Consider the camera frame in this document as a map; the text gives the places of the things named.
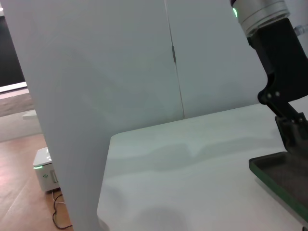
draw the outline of white wall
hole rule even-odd
[[[2,0],[75,231],[98,231],[112,135],[182,119],[164,2]]]
[[[308,1],[288,0],[294,26]],[[186,118],[258,103],[265,71],[229,0],[167,0]],[[308,35],[300,38],[308,53]]]

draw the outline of black cable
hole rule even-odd
[[[53,202],[54,213],[53,213],[53,215],[52,215],[52,221],[53,221],[54,225],[57,227],[57,229],[65,230],[65,229],[67,229],[67,228],[69,228],[69,227],[72,227],[73,225],[69,225],[69,226],[66,226],[66,227],[59,227],[59,226],[56,224],[56,222],[54,221],[54,215],[57,214],[56,201],[57,201],[57,199],[58,199],[60,196],[63,196],[63,194],[60,194],[59,196],[57,196],[56,199],[55,199],[54,202]]]

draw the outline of green led light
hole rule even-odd
[[[235,17],[237,17],[237,11],[236,11],[236,9],[233,8],[233,11],[234,11],[234,13],[235,13]]]

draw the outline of dark background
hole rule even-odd
[[[5,17],[0,17],[0,87],[24,82],[15,47],[6,24]]]

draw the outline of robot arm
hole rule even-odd
[[[258,94],[276,114],[286,150],[308,158],[308,122],[290,101],[308,95],[308,59],[287,18],[283,0],[231,0],[238,21],[268,76]]]

